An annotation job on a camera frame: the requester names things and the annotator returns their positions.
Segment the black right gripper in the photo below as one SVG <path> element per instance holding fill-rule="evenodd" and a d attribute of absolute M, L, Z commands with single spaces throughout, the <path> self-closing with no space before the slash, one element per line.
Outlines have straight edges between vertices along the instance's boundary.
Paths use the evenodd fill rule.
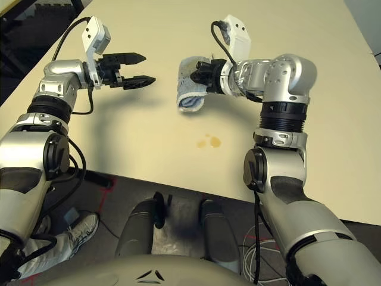
<path fill-rule="evenodd" d="M 196 64 L 197 70 L 190 74 L 190 79 L 197 84 L 207 86 L 207 92 L 223 93 L 220 78 L 225 64 L 226 60 L 224 59 L 211 60 L 210 63 L 198 61 Z M 208 72 L 203 70 L 209 69 L 210 73 L 208 78 Z"/>

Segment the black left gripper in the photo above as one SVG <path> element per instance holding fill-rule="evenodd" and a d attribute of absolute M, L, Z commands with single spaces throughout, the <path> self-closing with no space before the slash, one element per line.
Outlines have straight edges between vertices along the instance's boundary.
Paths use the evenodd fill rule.
<path fill-rule="evenodd" d="M 124 90 L 144 88 L 153 84 L 156 78 L 150 76 L 134 76 L 124 78 L 120 75 L 121 65 L 135 65 L 146 60 L 146 57 L 135 53 L 105 54 L 96 60 L 96 70 L 102 84 L 110 88 L 123 87 Z"/>

